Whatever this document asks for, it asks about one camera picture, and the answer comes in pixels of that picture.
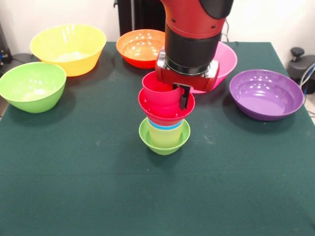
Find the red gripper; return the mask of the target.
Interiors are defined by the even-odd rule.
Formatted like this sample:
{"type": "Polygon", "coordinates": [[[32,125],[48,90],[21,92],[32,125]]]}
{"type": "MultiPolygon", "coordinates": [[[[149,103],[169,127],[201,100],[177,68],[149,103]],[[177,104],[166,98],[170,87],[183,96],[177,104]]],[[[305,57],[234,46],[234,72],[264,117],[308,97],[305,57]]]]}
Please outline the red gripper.
{"type": "Polygon", "coordinates": [[[156,61],[155,72],[159,81],[172,85],[173,89],[177,89],[180,85],[182,89],[180,109],[184,110],[187,108],[190,87],[200,91],[211,91],[214,88],[219,74],[219,62],[212,60],[198,73],[178,72],[168,64],[165,50],[161,50],[156,61]]]}

